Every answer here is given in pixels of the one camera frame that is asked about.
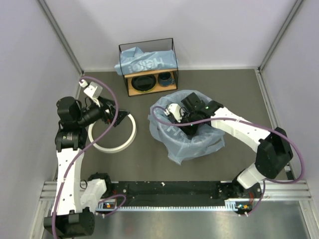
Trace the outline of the white grey trash bin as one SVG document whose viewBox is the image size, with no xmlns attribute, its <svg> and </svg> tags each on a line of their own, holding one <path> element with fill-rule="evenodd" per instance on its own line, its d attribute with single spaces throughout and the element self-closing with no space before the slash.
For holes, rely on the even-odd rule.
<svg viewBox="0 0 319 239">
<path fill-rule="evenodd" d="M 224 133 L 207 125 L 200 125 L 196 135 L 188 136 L 179 127 L 157 126 L 157 140 L 161 141 L 168 158 L 176 164 L 217 152 L 225 146 Z"/>
</svg>

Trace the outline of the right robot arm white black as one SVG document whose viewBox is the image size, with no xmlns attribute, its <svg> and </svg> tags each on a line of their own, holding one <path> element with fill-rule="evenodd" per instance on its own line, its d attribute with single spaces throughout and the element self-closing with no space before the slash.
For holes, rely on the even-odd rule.
<svg viewBox="0 0 319 239">
<path fill-rule="evenodd" d="M 287 136 L 282 128 L 277 127 L 272 132 L 253 126 L 221 103 L 205 103 L 196 93 L 189 94 L 181 103 L 186 110 L 182 113 L 181 123 L 210 119 L 208 125 L 228 133 L 256 153 L 255 162 L 232 181 L 233 192 L 238 197 L 246 196 L 259 181 L 275 179 L 293 158 L 290 144 L 281 137 Z"/>
</svg>

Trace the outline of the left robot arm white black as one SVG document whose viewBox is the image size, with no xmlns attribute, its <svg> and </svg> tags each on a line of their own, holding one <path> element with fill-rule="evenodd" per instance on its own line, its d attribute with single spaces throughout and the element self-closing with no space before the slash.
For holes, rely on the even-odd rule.
<svg viewBox="0 0 319 239">
<path fill-rule="evenodd" d="M 63 97 L 56 103 L 59 130 L 55 137 L 58 176 L 51 215 L 43 226 L 55 239 L 90 236 L 95 228 L 95 212 L 105 198 L 114 198 L 115 189 L 107 173 L 95 173 L 81 189 L 81 166 L 87 150 L 86 128 L 101 120 L 117 126 L 130 113 L 118 110 L 112 100 L 98 97 L 98 103 L 83 107 L 73 97 Z"/>
</svg>

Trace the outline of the light blue trash bag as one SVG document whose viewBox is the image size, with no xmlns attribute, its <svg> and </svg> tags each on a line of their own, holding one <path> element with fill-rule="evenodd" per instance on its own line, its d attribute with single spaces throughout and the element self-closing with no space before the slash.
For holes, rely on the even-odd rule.
<svg viewBox="0 0 319 239">
<path fill-rule="evenodd" d="M 143 52 L 139 47 L 124 50 L 115 70 L 118 75 L 144 71 L 176 69 L 177 59 L 173 50 Z"/>
<path fill-rule="evenodd" d="M 225 146 L 225 132 L 212 128 L 207 124 L 198 124 L 196 134 L 188 136 L 179 127 L 165 125 L 155 119 L 158 118 L 164 122 L 170 122 L 164 110 L 154 109 L 154 107 L 166 108 L 172 103 L 177 103 L 182 107 L 181 101 L 191 93 L 196 93 L 205 103 L 212 100 L 196 90 L 179 90 L 157 100 L 150 107 L 150 112 L 154 114 L 148 115 L 152 137 L 165 145 L 168 151 L 168 158 L 178 165 L 183 161 L 217 152 Z"/>
</svg>

